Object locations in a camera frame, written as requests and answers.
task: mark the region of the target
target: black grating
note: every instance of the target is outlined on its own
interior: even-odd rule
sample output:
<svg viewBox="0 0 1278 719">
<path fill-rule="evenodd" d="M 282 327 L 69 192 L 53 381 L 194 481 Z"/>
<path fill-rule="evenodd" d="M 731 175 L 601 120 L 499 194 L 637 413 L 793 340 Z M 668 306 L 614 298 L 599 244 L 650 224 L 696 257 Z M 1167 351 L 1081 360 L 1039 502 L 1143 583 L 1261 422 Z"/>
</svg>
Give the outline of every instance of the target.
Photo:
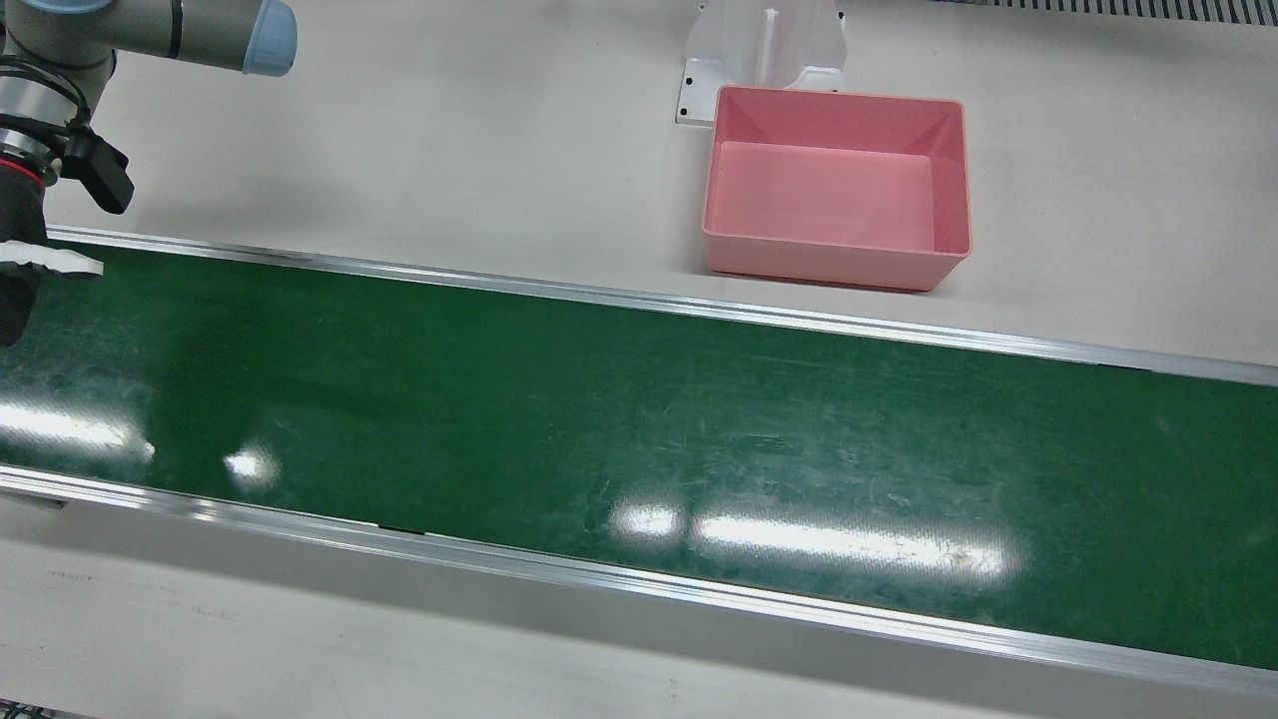
<svg viewBox="0 0 1278 719">
<path fill-rule="evenodd" d="M 1275 0 L 966 0 L 973 5 L 1025 8 L 1136 18 L 1278 27 Z"/>
</svg>

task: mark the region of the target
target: pink bin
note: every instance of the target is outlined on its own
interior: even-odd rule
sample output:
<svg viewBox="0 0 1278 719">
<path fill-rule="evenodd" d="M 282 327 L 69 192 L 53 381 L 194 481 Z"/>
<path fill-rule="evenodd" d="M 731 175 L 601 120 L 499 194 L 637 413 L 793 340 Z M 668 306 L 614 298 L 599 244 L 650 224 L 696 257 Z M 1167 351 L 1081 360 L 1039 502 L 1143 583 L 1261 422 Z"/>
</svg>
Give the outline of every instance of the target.
<svg viewBox="0 0 1278 719">
<path fill-rule="evenodd" d="M 703 227 L 720 272 L 933 289 L 971 252 L 962 106 L 725 87 Z"/>
</svg>

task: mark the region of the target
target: conveyor belt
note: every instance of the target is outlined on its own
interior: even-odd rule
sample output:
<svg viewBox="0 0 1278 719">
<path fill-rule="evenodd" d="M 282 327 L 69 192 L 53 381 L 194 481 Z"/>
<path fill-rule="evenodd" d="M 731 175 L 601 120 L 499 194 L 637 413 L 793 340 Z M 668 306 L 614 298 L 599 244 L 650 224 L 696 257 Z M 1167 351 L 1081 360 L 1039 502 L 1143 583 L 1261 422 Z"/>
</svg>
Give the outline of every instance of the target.
<svg viewBox="0 0 1278 719">
<path fill-rule="evenodd" d="M 1278 669 L 1278 388 L 93 253 L 0 464 Z"/>
</svg>

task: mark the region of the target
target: robotic arm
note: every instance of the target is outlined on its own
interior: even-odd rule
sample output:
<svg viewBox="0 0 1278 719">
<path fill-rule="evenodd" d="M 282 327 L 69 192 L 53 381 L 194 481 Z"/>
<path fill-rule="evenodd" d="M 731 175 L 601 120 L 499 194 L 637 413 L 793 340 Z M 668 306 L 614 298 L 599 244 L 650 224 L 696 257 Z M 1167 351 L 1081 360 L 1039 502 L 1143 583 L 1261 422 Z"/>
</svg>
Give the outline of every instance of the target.
<svg viewBox="0 0 1278 719">
<path fill-rule="evenodd" d="M 42 273 L 100 273 L 52 250 L 45 188 L 84 184 L 107 212 L 133 197 L 129 158 L 89 126 L 116 51 L 280 77 L 296 54 L 280 0 L 3 0 L 0 55 L 0 345 L 22 335 Z"/>
</svg>

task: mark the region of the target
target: cable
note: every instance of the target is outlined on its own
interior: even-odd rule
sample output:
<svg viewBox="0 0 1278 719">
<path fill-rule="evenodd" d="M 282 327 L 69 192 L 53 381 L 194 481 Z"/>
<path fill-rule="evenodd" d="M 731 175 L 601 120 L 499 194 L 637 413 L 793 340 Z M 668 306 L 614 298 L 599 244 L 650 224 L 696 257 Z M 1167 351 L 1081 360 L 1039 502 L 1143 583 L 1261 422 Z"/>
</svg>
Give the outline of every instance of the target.
<svg viewBox="0 0 1278 719">
<path fill-rule="evenodd" d="M 79 125 L 88 121 L 91 114 L 88 97 L 84 96 L 84 91 L 78 84 L 65 77 L 26 57 L 0 55 L 0 77 L 4 75 L 20 77 L 43 84 L 75 105 L 75 119 L 70 124 Z"/>
</svg>

